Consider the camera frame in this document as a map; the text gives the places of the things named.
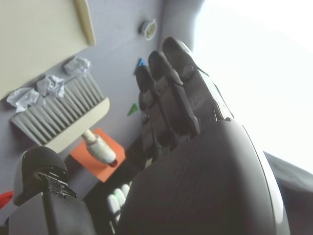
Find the crumpled plastic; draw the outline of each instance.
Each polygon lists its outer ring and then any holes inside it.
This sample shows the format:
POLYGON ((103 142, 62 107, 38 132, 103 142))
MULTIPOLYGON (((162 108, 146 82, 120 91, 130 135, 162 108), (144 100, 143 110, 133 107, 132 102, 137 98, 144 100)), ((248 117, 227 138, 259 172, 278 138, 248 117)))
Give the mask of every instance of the crumpled plastic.
POLYGON ((47 75, 44 79, 37 82, 37 90, 43 96, 51 94, 57 97, 64 96, 65 79, 54 75, 47 75))
POLYGON ((36 104, 40 94, 34 88, 19 88, 12 92, 6 101, 16 107, 16 112, 23 112, 29 105, 36 104))
POLYGON ((86 58, 75 56, 63 68, 69 75, 85 75, 91 68, 91 62, 86 58))

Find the brush handle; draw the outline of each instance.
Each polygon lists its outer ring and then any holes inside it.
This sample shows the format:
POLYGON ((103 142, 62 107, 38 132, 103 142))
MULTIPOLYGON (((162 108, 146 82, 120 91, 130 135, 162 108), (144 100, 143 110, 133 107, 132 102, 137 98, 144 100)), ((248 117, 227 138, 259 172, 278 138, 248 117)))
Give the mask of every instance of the brush handle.
POLYGON ((91 130, 87 130, 82 134, 86 141, 88 152, 101 161, 102 163, 115 166, 116 153, 108 146, 108 144, 98 135, 95 135, 91 130))

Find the green object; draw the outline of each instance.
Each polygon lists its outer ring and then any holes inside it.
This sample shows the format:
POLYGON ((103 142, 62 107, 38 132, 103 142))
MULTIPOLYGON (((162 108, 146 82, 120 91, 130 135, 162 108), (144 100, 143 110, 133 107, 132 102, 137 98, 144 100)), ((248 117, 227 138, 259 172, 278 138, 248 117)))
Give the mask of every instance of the green object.
POLYGON ((134 103, 134 104, 131 106, 131 109, 128 111, 127 116, 132 115, 133 113, 135 113, 135 112, 137 112, 137 111, 138 111, 138 107, 137 107, 137 105, 134 103))

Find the orange square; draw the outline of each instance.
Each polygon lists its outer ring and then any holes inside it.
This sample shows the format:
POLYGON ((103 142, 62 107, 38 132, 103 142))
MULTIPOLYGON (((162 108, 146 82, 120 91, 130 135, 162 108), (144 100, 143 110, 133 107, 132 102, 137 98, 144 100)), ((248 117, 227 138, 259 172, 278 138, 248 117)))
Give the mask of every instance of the orange square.
POLYGON ((70 154, 74 159, 76 159, 76 161, 88 169, 95 177, 97 177, 102 182, 106 182, 106 180, 125 160, 125 151, 122 146, 115 142, 110 136, 104 134, 100 129, 96 129, 94 133, 101 136, 101 138, 116 153, 117 165, 115 167, 111 167, 108 164, 104 164, 94 158, 88 152, 85 141, 77 146, 70 154))

